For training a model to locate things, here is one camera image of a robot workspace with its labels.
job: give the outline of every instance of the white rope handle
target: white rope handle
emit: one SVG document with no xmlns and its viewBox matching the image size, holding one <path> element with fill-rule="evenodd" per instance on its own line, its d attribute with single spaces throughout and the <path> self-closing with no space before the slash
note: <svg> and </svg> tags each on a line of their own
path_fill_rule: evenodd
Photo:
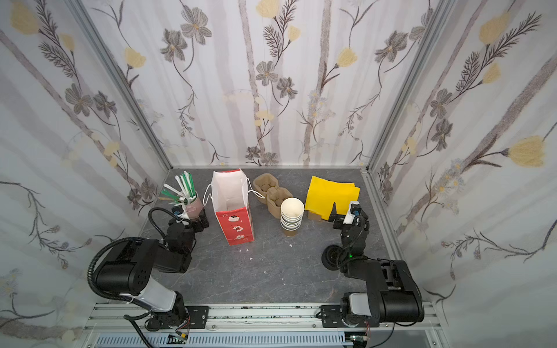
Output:
<svg viewBox="0 0 557 348">
<path fill-rule="evenodd" d="M 211 187 L 211 185 L 212 184 L 207 185 L 207 188 L 205 189 L 205 193 L 203 194 L 203 206 L 207 205 L 209 198 L 213 199 L 213 195 L 211 193 L 209 193 L 209 196 L 207 196 L 207 191 L 209 191 L 209 187 Z"/>
<path fill-rule="evenodd" d="M 250 183 L 250 179 L 249 179 L 249 178 L 247 178 L 247 184 L 250 186 L 250 189 L 248 190 L 248 192 L 253 192 L 253 193 L 255 193 L 255 195 L 258 196 L 259 198 L 265 199 L 265 196 L 264 196 L 264 195 L 262 195 L 261 193 L 255 191 L 255 190 L 253 189 L 253 187 L 251 187 L 251 183 Z"/>
</svg>

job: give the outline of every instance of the red paper bag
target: red paper bag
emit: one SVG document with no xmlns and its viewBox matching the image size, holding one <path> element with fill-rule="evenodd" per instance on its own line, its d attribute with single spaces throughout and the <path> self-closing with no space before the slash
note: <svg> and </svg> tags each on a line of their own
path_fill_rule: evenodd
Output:
<svg viewBox="0 0 557 348">
<path fill-rule="evenodd" d="M 203 203 L 209 197 L 213 201 L 214 213 L 230 246 L 254 241 L 248 192 L 261 196 L 251 189 L 250 180 L 241 169 L 214 171 L 205 190 Z"/>
</svg>

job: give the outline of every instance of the metal bracket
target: metal bracket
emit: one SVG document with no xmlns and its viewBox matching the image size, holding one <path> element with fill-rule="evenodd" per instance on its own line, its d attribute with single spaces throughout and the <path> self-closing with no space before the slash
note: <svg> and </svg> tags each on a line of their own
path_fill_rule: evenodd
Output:
<svg viewBox="0 0 557 348">
<path fill-rule="evenodd" d="M 209 306 L 186 306 L 189 313 L 189 328 L 204 329 L 209 314 Z"/>
<path fill-rule="evenodd" d="M 321 323 L 323 327 L 365 327 L 365 324 L 348 325 L 343 320 L 343 309 L 339 305 L 323 305 L 321 306 Z"/>
</svg>

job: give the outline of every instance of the yellow cloth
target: yellow cloth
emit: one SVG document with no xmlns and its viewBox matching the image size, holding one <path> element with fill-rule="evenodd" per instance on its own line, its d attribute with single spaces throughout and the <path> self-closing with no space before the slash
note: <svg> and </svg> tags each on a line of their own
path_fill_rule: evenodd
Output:
<svg viewBox="0 0 557 348">
<path fill-rule="evenodd" d="M 360 188 L 354 183 L 336 183 L 318 177 L 311 177 L 310 188 L 307 190 L 306 210 L 321 215 L 328 220 L 336 203 L 336 213 L 346 215 L 351 200 L 358 200 Z"/>
</svg>

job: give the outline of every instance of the yellow flower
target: yellow flower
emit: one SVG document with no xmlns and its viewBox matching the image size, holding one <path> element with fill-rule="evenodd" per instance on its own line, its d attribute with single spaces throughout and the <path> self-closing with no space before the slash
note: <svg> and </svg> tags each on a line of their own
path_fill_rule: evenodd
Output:
<svg viewBox="0 0 557 348">
<path fill-rule="evenodd" d="M 118 163 L 116 162 L 116 156 L 112 156 L 110 158 L 109 164 L 113 167 L 116 167 L 118 165 Z"/>
<path fill-rule="evenodd" d="M 499 64 L 493 63 L 489 67 L 489 69 L 487 69 L 487 72 L 483 76 L 482 83 L 490 84 L 492 82 L 497 81 L 499 77 L 501 77 L 501 69 L 499 69 Z"/>
<path fill-rule="evenodd" d="M 288 27 L 288 40 L 294 41 L 300 37 L 301 30 L 296 28 L 295 26 Z"/>
<path fill-rule="evenodd" d="M 483 26 L 480 27 L 480 41 L 484 45 L 490 45 L 497 40 L 497 38 L 503 34 L 503 31 L 507 29 L 507 24 L 509 24 L 510 13 L 502 14 L 499 17 L 493 17 L 487 21 Z"/>
<path fill-rule="evenodd" d="M 120 150 L 120 143 L 117 141 L 109 141 L 105 147 L 104 154 L 105 156 L 110 156 L 118 150 Z"/>
<path fill-rule="evenodd" d="M 126 47 L 125 57 L 126 63 L 132 68 L 141 68 L 147 59 L 130 47 Z"/>
<path fill-rule="evenodd" d="M 38 33 L 38 20 L 33 12 L 22 2 L 14 2 L 10 17 L 12 27 L 24 35 Z"/>
<path fill-rule="evenodd" d="M 66 48 L 70 51 L 74 51 L 75 49 L 75 42 L 74 38 L 70 34 L 60 34 L 60 39 L 62 39 L 62 43 Z"/>
<path fill-rule="evenodd" d="M 273 18 L 279 13 L 279 0 L 261 0 L 255 10 L 261 17 Z"/>
<path fill-rule="evenodd" d="M 268 110 L 260 110 L 256 112 L 255 115 L 260 119 L 267 119 L 269 121 L 272 121 L 275 118 L 275 116 L 272 113 L 270 113 Z"/>
<path fill-rule="evenodd" d="M 410 155 L 416 154 L 416 140 L 413 137 L 408 138 L 406 144 L 404 144 L 401 148 L 403 153 L 406 153 L 407 150 L 410 150 Z"/>
<path fill-rule="evenodd" d="M 358 60 L 358 56 L 354 51 L 349 49 L 348 47 L 340 51 L 339 58 L 336 60 L 336 64 L 340 67 L 347 67 L 352 65 L 356 60 Z"/>
<path fill-rule="evenodd" d="M 539 135 L 520 140 L 503 152 L 514 163 L 526 168 L 544 165 L 544 140 Z"/>
</svg>

